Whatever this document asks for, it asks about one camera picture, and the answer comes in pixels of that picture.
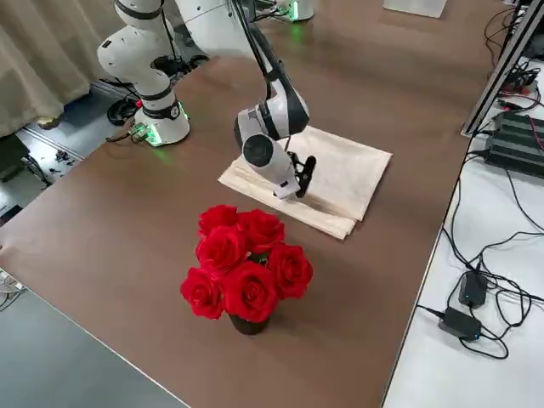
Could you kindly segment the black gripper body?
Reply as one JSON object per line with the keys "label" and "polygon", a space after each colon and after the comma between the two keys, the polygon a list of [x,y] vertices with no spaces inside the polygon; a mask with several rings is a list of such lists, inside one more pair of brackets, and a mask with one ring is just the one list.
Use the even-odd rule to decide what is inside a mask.
{"label": "black gripper body", "polygon": [[294,177],[297,181],[300,180],[303,164],[299,161],[298,155],[294,151],[288,151],[287,154],[292,162]]}

